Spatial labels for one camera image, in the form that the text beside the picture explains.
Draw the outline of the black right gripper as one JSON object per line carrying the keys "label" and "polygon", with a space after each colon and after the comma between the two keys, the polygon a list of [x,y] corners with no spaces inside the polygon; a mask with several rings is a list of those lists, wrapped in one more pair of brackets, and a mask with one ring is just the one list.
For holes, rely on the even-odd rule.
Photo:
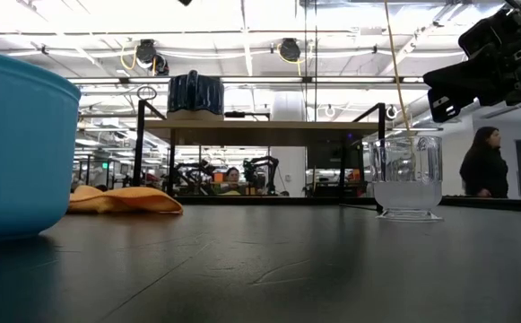
{"label": "black right gripper", "polygon": [[507,1],[459,37],[468,60],[427,72],[432,119],[444,123],[478,100],[521,103],[521,2]]}

